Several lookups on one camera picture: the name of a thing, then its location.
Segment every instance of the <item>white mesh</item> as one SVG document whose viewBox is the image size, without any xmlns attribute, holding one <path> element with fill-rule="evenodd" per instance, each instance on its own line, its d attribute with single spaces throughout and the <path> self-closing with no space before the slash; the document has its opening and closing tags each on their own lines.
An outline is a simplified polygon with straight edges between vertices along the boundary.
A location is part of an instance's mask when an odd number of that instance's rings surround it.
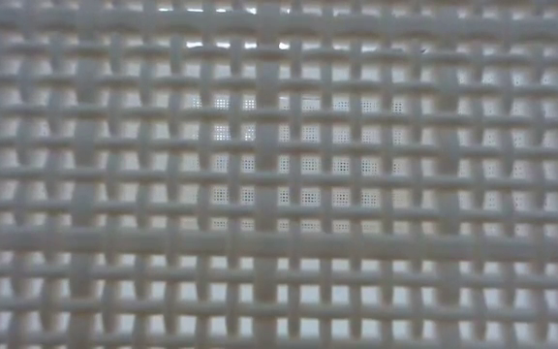
<svg viewBox="0 0 558 349">
<path fill-rule="evenodd" d="M 558 1 L 0 0 L 0 347 L 558 348 Z"/>
</svg>

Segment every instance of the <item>woven lattice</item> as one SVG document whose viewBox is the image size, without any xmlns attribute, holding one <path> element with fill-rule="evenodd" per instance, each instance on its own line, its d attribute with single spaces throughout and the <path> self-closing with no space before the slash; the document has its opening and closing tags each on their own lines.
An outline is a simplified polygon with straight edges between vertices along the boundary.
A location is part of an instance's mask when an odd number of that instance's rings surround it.
<svg viewBox="0 0 558 349">
<path fill-rule="evenodd" d="M 0 0 L 0 347 L 558 348 L 558 1 Z"/>
</svg>

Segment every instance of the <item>white plastic grid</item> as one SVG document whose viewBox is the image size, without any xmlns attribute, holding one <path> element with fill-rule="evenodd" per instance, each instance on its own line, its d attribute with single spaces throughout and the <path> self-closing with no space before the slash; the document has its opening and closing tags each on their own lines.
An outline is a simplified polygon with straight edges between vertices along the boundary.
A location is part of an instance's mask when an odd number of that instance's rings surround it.
<svg viewBox="0 0 558 349">
<path fill-rule="evenodd" d="M 558 347 L 558 3 L 0 0 L 5 345 Z"/>
</svg>

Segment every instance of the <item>square hole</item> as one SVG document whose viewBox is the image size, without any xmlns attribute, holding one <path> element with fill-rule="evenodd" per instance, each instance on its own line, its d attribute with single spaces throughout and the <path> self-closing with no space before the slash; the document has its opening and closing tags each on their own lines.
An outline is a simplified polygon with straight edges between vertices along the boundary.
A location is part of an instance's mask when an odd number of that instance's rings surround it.
<svg viewBox="0 0 558 349">
<path fill-rule="evenodd" d="M 380 206 L 380 191 L 378 189 L 363 189 L 361 191 L 360 204 L 363 207 Z"/>
<path fill-rule="evenodd" d="M 397 199 L 393 198 L 393 204 L 397 205 Z M 409 223 L 405 221 L 393 222 L 393 233 L 396 235 L 407 235 L 410 233 Z"/>
<path fill-rule="evenodd" d="M 167 186 L 163 183 L 152 184 L 150 186 L 150 201 L 152 203 L 166 203 L 167 198 Z"/>
<path fill-rule="evenodd" d="M 311 270 L 311 271 L 319 271 L 320 270 L 320 260 L 313 259 L 313 258 L 303 258 L 300 260 L 300 269 L 301 270 Z"/>
<path fill-rule="evenodd" d="M 253 269 L 253 258 L 251 257 L 241 257 L 238 259 L 238 266 L 242 270 L 252 270 Z"/>
<path fill-rule="evenodd" d="M 534 343 L 535 342 L 535 328 L 532 324 L 528 323 L 514 323 L 514 330 L 519 343 Z"/>
<path fill-rule="evenodd" d="M 228 204 L 230 202 L 228 188 L 224 186 L 215 186 L 214 188 L 212 188 L 211 202 L 218 205 Z"/>
<path fill-rule="evenodd" d="M 290 230 L 290 220 L 279 219 L 277 221 L 277 231 L 287 233 Z"/>
<path fill-rule="evenodd" d="M 410 292 L 407 287 L 393 287 L 393 304 L 408 305 L 410 302 Z"/>
<path fill-rule="evenodd" d="M 381 338 L 380 322 L 376 320 L 361 320 L 360 334 L 363 338 Z"/>
<path fill-rule="evenodd" d="M 184 220 L 194 220 L 197 221 L 197 217 L 183 217 L 180 219 L 180 225 L 185 226 L 186 224 L 184 223 Z M 180 265 L 181 268 L 194 268 L 198 263 L 198 257 L 197 256 L 181 256 L 178 257 L 178 264 Z"/>
<path fill-rule="evenodd" d="M 240 284 L 238 285 L 239 301 L 252 302 L 253 301 L 253 285 Z"/>
<path fill-rule="evenodd" d="M 178 332 L 181 334 L 193 335 L 195 333 L 196 323 L 197 317 L 195 316 L 178 316 Z"/>
<path fill-rule="evenodd" d="M 252 111 L 256 108 L 256 96 L 245 95 L 242 97 L 242 109 L 244 111 Z"/>
<path fill-rule="evenodd" d="M 362 221 L 360 228 L 364 234 L 378 234 L 382 231 L 379 221 Z"/>
<path fill-rule="evenodd" d="M 137 183 L 124 183 L 119 185 L 119 200 L 133 202 L 137 199 L 139 185 Z"/>
<path fill-rule="evenodd" d="M 332 286 L 331 301 L 333 304 L 348 303 L 350 301 L 348 286 Z"/>
<path fill-rule="evenodd" d="M 127 91 L 121 92 L 124 95 L 122 98 L 122 107 L 124 108 L 134 108 L 141 106 L 140 94 L 137 91 Z"/>
<path fill-rule="evenodd" d="M 135 324 L 135 315 L 119 314 L 116 317 L 117 331 L 119 333 L 131 333 Z"/>
<path fill-rule="evenodd" d="M 348 96 L 334 95 L 333 96 L 333 110 L 334 111 L 349 111 L 350 110 L 350 100 L 349 100 Z"/>
<path fill-rule="evenodd" d="M 139 170 L 139 155 L 132 151 L 126 151 L 123 154 L 122 170 Z"/>
<path fill-rule="evenodd" d="M 216 63 L 212 73 L 215 79 L 229 78 L 232 75 L 232 69 L 229 64 Z"/>
<path fill-rule="evenodd" d="M 483 298 L 487 307 L 497 308 L 503 305 L 501 304 L 501 290 L 485 288 L 483 289 Z"/>
<path fill-rule="evenodd" d="M 240 203 L 243 205 L 253 205 L 255 203 L 255 188 L 242 187 L 240 188 Z"/>
<path fill-rule="evenodd" d="M 320 64 L 314 64 L 314 63 L 303 64 L 302 77 L 305 79 L 320 79 Z"/>
<path fill-rule="evenodd" d="M 253 232 L 255 229 L 255 221 L 253 219 L 245 218 L 240 220 L 240 230 L 243 232 Z"/>
<path fill-rule="evenodd" d="M 318 319 L 300 318 L 300 334 L 304 337 L 320 336 L 320 324 Z"/>
<path fill-rule="evenodd" d="M 487 237 L 500 237 L 503 233 L 500 225 L 496 223 L 483 223 L 483 232 Z"/>
<path fill-rule="evenodd" d="M 482 102 L 483 114 L 486 116 L 501 115 L 502 111 L 496 100 L 484 99 Z"/>
<path fill-rule="evenodd" d="M 150 284 L 150 298 L 161 298 L 165 296 L 165 281 L 154 281 Z"/>
<path fill-rule="evenodd" d="M 166 265 L 167 265 L 167 258 L 165 258 L 165 255 L 150 256 L 151 267 L 164 267 Z"/>
<path fill-rule="evenodd" d="M 347 319 L 333 319 L 331 321 L 333 338 L 348 338 L 350 326 Z"/>
<path fill-rule="evenodd" d="M 292 77 L 290 64 L 282 63 L 279 65 L 279 79 L 289 79 Z"/>
<path fill-rule="evenodd" d="M 309 143 L 318 143 L 320 141 L 320 126 L 307 125 L 301 130 L 302 140 Z"/>
<path fill-rule="evenodd" d="M 244 124 L 241 126 L 240 137 L 247 141 L 252 142 L 256 139 L 256 126 L 254 124 Z"/>
<path fill-rule="evenodd" d="M 238 319 L 241 336 L 252 336 L 253 334 L 253 319 L 250 317 L 241 317 Z"/>
<path fill-rule="evenodd" d="M 320 157 L 302 156 L 300 158 L 300 171 L 302 174 L 318 174 L 320 172 Z"/>
<path fill-rule="evenodd" d="M 411 206 L 411 198 L 408 190 L 393 189 L 391 196 L 393 198 L 393 206 L 398 208 L 407 208 Z"/>
<path fill-rule="evenodd" d="M 344 258 L 335 258 L 330 261 L 330 267 L 333 270 L 346 271 L 350 269 L 350 261 Z"/>
<path fill-rule="evenodd" d="M 350 232 L 350 221 L 347 220 L 334 220 L 333 233 L 346 234 Z"/>
<path fill-rule="evenodd" d="M 302 233 L 319 233 L 322 227 L 320 221 L 316 219 L 303 219 L 300 221 L 300 231 Z"/>
<path fill-rule="evenodd" d="M 243 155 L 240 159 L 240 170 L 246 174 L 253 173 L 256 169 L 256 158 L 253 155 Z"/>
<path fill-rule="evenodd" d="M 287 187 L 280 187 L 277 189 L 278 206 L 290 205 L 290 189 Z"/>
<path fill-rule="evenodd" d="M 367 271 L 379 271 L 381 262 L 378 260 L 362 260 L 360 264 L 360 270 Z"/>
<path fill-rule="evenodd" d="M 302 111 L 319 111 L 320 110 L 320 98 L 314 96 L 303 96 L 300 102 L 300 107 Z"/>
<path fill-rule="evenodd" d="M 360 168 L 363 176 L 379 175 L 380 160 L 376 157 L 363 157 L 360 161 Z"/>
<path fill-rule="evenodd" d="M 255 64 L 251 64 L 251 63 L 243 64 L 241 75 L 242 75 L 243 78 L 254 79 L 256 77 L 256 66 L 255 66 Z"/>
<path fill-rule="evenodd" d="M 471 291 L 472 290 L 468 288 L 460 289 L 460 300 L 459 300 L 460 306 L 467 306 L 467 307 L 473 306 L 473 298 L 471 295 Z"/>
<path fill-rule="evenodd" d="M 198 293 L 194 282 L 181 282 L 179 296 L 183 301 L 197 301 Z"/>
<path fill-rule="evenodd" d="M 348 175 L 350 173 L 350 158 L 333 157 L 332 172 L 334 175 Z"/>
<path fill-rule="evenodd" d="M 225 283 L 210 284 L 210 300 L 224 301 L 228 293 L 228 285 Z"/>
<path fill-rule="evenodd" d="M 381 142 L 380 129 L 378 127 L 363 127 L 360 135 L 362 143 L 379 144 Z"/>
<path fill-rule="evenodd" d="M 322 7 L 321 7 L 321 4 L 318 4 L 318 3 L 310 3 L 310 2 L 307 2 L 307 3 L 305 3 L 305 4 L 306 4 L 306 5 L 304 5 L 304 6 L 302 7 L 302 11 L 303 11 L 305 14 L 308 14 L 308 15 L 315 15 L 315 16 L 320 16 L 320 15 L 322 14 Z"/>
<path fill-rule="evenodd" d="M 289 142 L 290 141 L 290 126 L 289 125 L 279 125 L 279 142 Z"/>
<path fill-rule="evenodd" d="M 513 207 L 516 210 L 527 210 L 529 209 L 530 197 L 529 193 L 526 192 L 512 192 L 511 196 L 513 198 Z"/>
<path fill-rule="evenodd" d="M 226 231 L 228 229 L 227 218 L 211 218 L 210 229 L 213 231 Z"/>
<path fill-rule="evenodd" d="M 200 156 L 197 153 L 182 154 L 180 168 L 183 172 L 198 172 L 200 170 Z"/>
<path fill-rule="evenodd" d="M 483 160 L 482 162 L 483 174 L 486 178 L 500 177 L 501 171 L 499 169 L 499 162 L 496 160 Z"/>
<path fill-rule="evenodd" d="M 202 72 L 202 66 L 198 62 L 186 62 L 183 71 L 185 77 L 198 78 Z"/>
<path fill-rule="evenodd" d="M 332 67 L 332 80 L 345 81 L 350 79 L 350 70 L 348 65 L 333 65 Z"/>
<path fill-rule="evenodd" d="M 381 69 L 378 65 L 364 64 L 361 70 L 361 78 L 367 81 L 380 81 L 380 71 Z"/>
<path fill-rule="evenodd" d="M 180 197 L 179 202 L 182 204 L 196 204 L 198 201 L 198 185 L 183 185 L 180 187 Z"/>
<path fill-rule="evenodd" d="M 180 137 L 183 140 L 197 140 L 200 137 L 200 124 L 197 122 L 184 123 Z"/>
<path fill-rule="evenodd" d="M 94 322 L 102 323 L 102 315 L 96 314 L 97 320 Z M 163 314 L 156 314 L 156 315 L 149 315 L 147 317 L 147 326 L 149 329 L 152 329 L 152 333 L 155 334 L 166 334 L 165 332 L 165 321 Z M 103 333 L 104 330 L 97 330 L 98 333 Z"/>
<path fill-rule="evenodd" d="M 288 335 L 288 319 L 278 318 L 277 319 L 276 331 L 277 331 L 277 334 L 279 334 L 281 336 L 287 336 Z"/>
<path fill-rule="evenodd" d="M 333 142 L 334 143 L 349 143 L 350 142 L 350 128 L 346 125 L 333 126 Z"/>
<path fill-rule="evenodd" d="M 304 303 L 320 302 L 320 286 L 300 285 L 300 301 Z"/>
<path fill-rule="evenodd" d="M 218 173 L 226 173 L 228 171 L 229 154 L 212 155 L 212 171 Z"/>
<path fill-rule="evenodd" d="M 278 258 L 277 259 L 277 269 L 278 270 L 288 270 L 290 268 L 290 260 L 288 260 L 287 258 Z"/>
<path fill-rule="evenodd" d="M 393 144 L 406 144 L 407 137 L 406 129 L 403 127 L 393 127 Z"/>
<path fill-rule="evenodd" d="M 335 39 L 332 45 L 335 49 L 350 50 L 350 41 L 347 39 Z"/>
<path fill-rule="evenodd" d="M 423 287 L 421 288 L 421 296 L 423 305 L 433 306 L 436 305 L 436 298 L 435 298 L 434 288 L 432 287 Z"/>
<path fill-rule="evenodd" d="M 408 68 L 404 65 L 394 64 L 391 69 L 391 78 L 393 82 L 406 82 L 408 76 Z"/>
<path fill-rule="evenodd" d="M 214 96 L 214 106 L 215 109 L 226 111 L 230 108 L 230 96 L 226 95 L 215 95 Z"/>
<path fill-rule="evenodd" d="M 154 152 L 151 157 L 150 167 L 152 170 L 164 171 L 167 169 L 167 163 L 170 158 L 170 155 L 167 152 L 157 151 Z"/>
<path fill-rule="evenodd" d="M 232 138 L 230 135 L 230 127 L 227 124 L 216 124 L 212 130 L 212 140 L 214 141 L 229 141 Z"/>
<path fill-rule="evenodd" d="M 333 15 L 334 16 L 345 16 L 350 14 L 350 7 L 346 4 L 334 4 Z"/>
<path fill-rule="evenodd" d="M 332 205 L 335 207 L 350 206 L 350 189 L 332 188 Z"/>
<path fill-rule="evenodd" d="M 303 188 L 300 192 L 300 204 L 302 206 L 319 206 L 320 188 Z"/>
<path fill-rule="evenodd" d="M 287 155 L 279 155 L 277 162 L 277 167 L 279 168 L 279 174 L 287 174 L 290 172 L 290 157 Z"/>
<path fill-rule="evenodd" d="M 407 320 L 394 320 L 391 324 L 393 335 L 398 339 L 408 338 L 410 335 L 410 322 Z"/>
</svg>

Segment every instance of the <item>perforated surface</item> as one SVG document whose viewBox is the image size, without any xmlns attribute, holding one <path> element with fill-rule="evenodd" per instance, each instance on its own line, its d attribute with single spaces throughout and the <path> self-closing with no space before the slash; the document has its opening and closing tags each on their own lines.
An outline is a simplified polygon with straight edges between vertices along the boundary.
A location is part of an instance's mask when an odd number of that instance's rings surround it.
<svg viewBox="0 0 558 349">
<path fill-rule="evenodd" d="M 558 348 L 558 1 L 0 1 L 0 347 Z"/>
</svg>

